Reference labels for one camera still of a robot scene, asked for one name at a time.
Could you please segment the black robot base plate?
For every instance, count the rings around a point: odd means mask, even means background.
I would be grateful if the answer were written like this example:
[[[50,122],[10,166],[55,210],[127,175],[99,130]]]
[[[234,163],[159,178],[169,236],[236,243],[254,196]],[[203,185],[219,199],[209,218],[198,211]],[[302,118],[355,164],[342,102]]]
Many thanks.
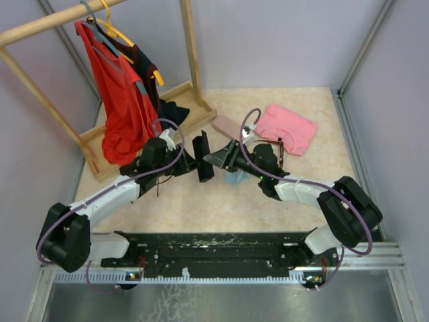
[[[324,284],[339,262],[329,248],[314,255],[305,232],[124,233],[130,246],[122,258],[105,258],[103,268],[136,268],[129,282]]]

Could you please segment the light blue cleaning cloth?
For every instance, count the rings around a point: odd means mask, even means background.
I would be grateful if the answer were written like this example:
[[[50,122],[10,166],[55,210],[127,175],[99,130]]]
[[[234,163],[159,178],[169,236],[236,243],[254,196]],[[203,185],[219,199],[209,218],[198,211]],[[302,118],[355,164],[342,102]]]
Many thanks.
[[[248,180],[250,177],[249,174],[243,171],[226,172],[224,181],[231,186],[235,186]]]

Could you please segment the black glasses case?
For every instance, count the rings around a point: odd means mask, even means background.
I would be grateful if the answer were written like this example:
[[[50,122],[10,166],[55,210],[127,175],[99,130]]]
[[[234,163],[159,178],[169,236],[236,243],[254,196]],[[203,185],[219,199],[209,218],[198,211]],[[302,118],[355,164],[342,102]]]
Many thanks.
[[[215,176],[213,165],[206,162],[204,157],[210,154],[210,147],[208,143],[208,136],[205,131],[201,131],[200,136],[196,136],[192,140],[192,146],[194,150],[194,157],[198,162],[198,179],[200,183],[205,183],[211,180]]]

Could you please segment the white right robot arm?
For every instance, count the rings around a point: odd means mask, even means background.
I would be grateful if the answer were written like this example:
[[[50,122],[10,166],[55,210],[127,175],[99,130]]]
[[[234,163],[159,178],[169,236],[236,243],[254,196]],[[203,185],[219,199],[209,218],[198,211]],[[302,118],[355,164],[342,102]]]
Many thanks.
[[[280,166],[270,144],[258,144],[249,152],[243,144],[232,140],[203,159],[228,172],[241,170],[259,178],[259,188],[271,199],[294,201],[322,211],[326,224],[309,232],[298,245],[281,252],[287,267],[315,265],[325,251],[340,246],[362,256],[371,253],[371,230],[383,215],[353,178],[343,176],[323,183],[292,176]]]

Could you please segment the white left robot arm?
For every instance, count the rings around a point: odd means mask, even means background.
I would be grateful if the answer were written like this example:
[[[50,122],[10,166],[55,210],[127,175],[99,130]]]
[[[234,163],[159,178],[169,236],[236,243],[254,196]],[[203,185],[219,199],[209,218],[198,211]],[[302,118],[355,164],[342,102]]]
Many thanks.
[[[151,139],[142,155],[122,166],[120,175],[90,197],[51,206],[36,244],[38,259],[74,272],[90,261],[114,258],[125,266],[134,265],[139,249],[119,231],[93,233],[93,229],[120,207],[134,202],[155,187],[161,176],[181,176],[198,168],[198,162],[184,149],[161,138]]]

